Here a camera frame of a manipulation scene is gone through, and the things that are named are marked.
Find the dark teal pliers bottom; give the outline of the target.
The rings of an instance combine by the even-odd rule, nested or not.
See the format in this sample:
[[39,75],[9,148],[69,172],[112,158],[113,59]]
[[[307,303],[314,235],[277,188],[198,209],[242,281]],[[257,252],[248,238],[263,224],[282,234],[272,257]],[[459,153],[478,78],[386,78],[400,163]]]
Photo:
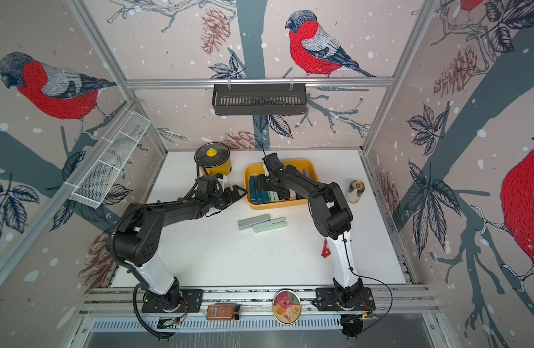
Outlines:
[[264,203],[264,197],[263,197],[263,193],[261,190],[259,189],[256,189],[255,190],[255,194],[256,194],[256,201],[258,204],[263,204]]

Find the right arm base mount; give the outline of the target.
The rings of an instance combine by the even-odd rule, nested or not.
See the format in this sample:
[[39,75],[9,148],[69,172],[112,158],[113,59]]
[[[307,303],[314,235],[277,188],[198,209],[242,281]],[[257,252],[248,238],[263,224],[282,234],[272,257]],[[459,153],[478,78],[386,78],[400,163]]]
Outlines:
[[376,305],[371,289],[359,278],[351,287],[342,287],[334,280],[334,287],[320,287],[311,302],[319,311],[365,310],[374,312]]

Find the mint green pliers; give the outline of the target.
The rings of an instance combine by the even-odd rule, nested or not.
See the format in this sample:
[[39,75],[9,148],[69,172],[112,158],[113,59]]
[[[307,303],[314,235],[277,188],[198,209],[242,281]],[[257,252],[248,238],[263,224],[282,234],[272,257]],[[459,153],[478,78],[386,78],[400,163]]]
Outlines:
[[287,225],[284,217],[279,217],[273,220],[268,220],[262,223],[257,223],[252,227],[255,233],[272,231],[275,229],[284,228]]
[[268,195],[270,197],[270,202],[278,202],[279,201],[279,195],[275,191],[269,191]]

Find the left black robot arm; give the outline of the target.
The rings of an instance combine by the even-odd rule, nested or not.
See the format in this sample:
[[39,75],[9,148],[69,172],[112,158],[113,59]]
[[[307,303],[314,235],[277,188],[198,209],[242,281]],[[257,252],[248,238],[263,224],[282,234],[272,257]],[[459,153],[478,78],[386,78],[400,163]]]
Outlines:
[[220,174],[196,178],[187,194],[175,201],[130,204],[110,233],[107,251],[113,261],[132,273],[146,295],[166,310],[177,309],[184,298],[178,279],[158,255],[163,228],[205,217],[212,208],[220,213],[248,193],[238,185],[224,187],[222,178]]

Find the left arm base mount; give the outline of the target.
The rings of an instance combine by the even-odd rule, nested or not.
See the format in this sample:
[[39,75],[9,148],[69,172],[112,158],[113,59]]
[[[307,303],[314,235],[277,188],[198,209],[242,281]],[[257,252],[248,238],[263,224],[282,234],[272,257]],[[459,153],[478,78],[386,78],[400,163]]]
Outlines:
[[181,289],[174,281],[166,294],[155,294],[149,289],[143,297],[143,313],[198,313],[203,301],[203,289]]

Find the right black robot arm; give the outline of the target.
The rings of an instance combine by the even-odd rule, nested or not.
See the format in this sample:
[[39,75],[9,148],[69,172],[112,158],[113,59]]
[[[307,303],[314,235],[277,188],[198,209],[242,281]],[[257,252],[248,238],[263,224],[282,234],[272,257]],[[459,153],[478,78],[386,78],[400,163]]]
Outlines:
[[352,307],[351,300],[363,289],[363,282],[353,266],[350,246],[353,214],[342,189],[335,182],[315,181],[295,166],[283,164],[276,153],[265,156],[263,163],[267,174],[259,181],[260,189],[290,190],[307,199],[313,224],[326,239],[332,255],[335,294],[342,307]]

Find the black pliers pair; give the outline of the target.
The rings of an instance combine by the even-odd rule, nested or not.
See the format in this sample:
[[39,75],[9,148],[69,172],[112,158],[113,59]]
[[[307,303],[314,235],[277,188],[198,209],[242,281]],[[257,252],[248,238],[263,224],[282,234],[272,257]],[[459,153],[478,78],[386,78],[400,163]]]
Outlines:
[[288,201],[290,199],[290,190],[285,189],[282,191],[283,200]]

